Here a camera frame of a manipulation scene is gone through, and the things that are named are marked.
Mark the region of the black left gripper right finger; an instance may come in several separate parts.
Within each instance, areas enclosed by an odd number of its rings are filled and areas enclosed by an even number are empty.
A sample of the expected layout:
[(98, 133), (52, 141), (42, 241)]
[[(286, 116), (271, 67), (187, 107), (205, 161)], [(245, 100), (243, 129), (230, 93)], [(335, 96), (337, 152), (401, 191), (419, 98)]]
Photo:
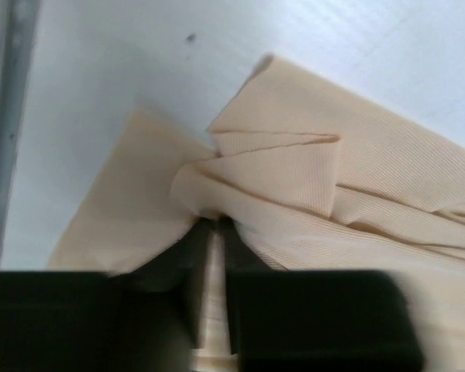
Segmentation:
[(268, 267), (242, 241), (231, 218), (220, 218), (217, 228), (224, 249), (231, 351), (242, 357), (279, 357), (283, 351), (283, 273)]

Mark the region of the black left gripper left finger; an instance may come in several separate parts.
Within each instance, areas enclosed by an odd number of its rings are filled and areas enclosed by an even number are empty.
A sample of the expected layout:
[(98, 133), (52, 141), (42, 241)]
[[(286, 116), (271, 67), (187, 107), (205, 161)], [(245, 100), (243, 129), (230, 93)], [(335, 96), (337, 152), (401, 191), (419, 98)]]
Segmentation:
[(122, 293), (116, 371), (188, 371), (199, 323), (212, 222), (199, 219), (174, 245), (116, 278)]

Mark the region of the beige trousers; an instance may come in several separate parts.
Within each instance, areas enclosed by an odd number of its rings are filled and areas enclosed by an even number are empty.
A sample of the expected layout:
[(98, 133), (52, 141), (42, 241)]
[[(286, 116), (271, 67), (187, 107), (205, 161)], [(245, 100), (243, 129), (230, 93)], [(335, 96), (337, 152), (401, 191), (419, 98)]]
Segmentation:
[(275, 57), (208, 131), (135, 112), (49, 268), (128, 272), (225, 214), (273, 267), (396, 272), (429, 370), (465, 371), (464, 148)]

